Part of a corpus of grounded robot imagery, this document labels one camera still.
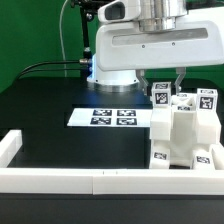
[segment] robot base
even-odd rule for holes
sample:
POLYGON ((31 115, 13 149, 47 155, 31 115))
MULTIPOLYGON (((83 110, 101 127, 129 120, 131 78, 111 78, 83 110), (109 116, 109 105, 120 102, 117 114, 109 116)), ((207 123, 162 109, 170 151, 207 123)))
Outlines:
POLYGON ((87 78, 88 87, 105 92, 129 92, 139 88, 135 70, 102 71, 93 56, 92 74, 87 78))

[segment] white block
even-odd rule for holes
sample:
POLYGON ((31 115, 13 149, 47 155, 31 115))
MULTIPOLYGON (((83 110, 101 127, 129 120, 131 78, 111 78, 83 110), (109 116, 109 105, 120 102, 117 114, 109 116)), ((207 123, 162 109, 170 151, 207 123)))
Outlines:
POLYGON ((197 143, 218 144, 221 124, 217 114, 211 111, 197 111, 195 131, 197 143))
POLYGON ((211 145, 210 151, 212 153, 213 161, 216 170, 224 170, 224 148, 221 144, 211 145))
POLYGON ((216 89, 198 89, 197 110, 216 111, 218 93, 216 89))
POLYGON ((171 83, 156 82, 152 86, 153 107, 171 106, 171 83))
POLYGON ((22 146, 21 130, 11 130, 0 142, 0 168, 6 168, 22 146))
POLYGON ((150 169, 169 169, 170 167, 170 149, 163 141, 152 141, 150 169))
POLYGON ((150 121, 150 139, 170 140, 171 127, 171 109, 154 108, 150 121))
POLYGON ((194 170, 215 170, 211 152, 204 149, 194 150, 192 168, 194 170))

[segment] wall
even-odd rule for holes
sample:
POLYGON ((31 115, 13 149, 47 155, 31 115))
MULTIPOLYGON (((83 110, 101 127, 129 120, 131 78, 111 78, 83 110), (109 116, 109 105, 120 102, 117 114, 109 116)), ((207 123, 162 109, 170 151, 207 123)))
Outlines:
MULTIPOLYGON (((42 61, 61 60, 59 15, 64 0, 55 1, 0 1, 0 92, 11 85, 25 67, 42 61)), ((94 48, 97 21, 90 27, 94 48)), ((63 20, 67 59, 82 57, 82 33, 79 9, 68 5, 63 20)), ((176 77, 174 69, 152 70, 153 77, 176 77)), ((63 72, 35 75, 63 76, 63 72)), ((69 72, 69 76, 78 76, 69 72)), ((224 66, 189 68, 188 78, 210 79, 224 88, 224 66)))

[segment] white plastic frame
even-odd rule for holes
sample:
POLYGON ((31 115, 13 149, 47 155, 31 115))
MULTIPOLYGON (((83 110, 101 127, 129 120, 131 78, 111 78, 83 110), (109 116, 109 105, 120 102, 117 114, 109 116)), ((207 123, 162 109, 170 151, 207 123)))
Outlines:
POLYGON ((19 130, 0 143, 1 193, 224 195, 224 171, 218 170, 6 168, 21 145, 19 130))

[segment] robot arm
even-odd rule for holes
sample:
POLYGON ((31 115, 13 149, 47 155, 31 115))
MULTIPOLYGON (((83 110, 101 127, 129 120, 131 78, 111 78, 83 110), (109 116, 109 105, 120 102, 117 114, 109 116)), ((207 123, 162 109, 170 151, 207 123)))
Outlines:
POLYGON ((187 11, 185 0, 117 0, 98 16, 101 73, 178 68, 178 89, 186 67, 224 63, 224 7, 187 11))

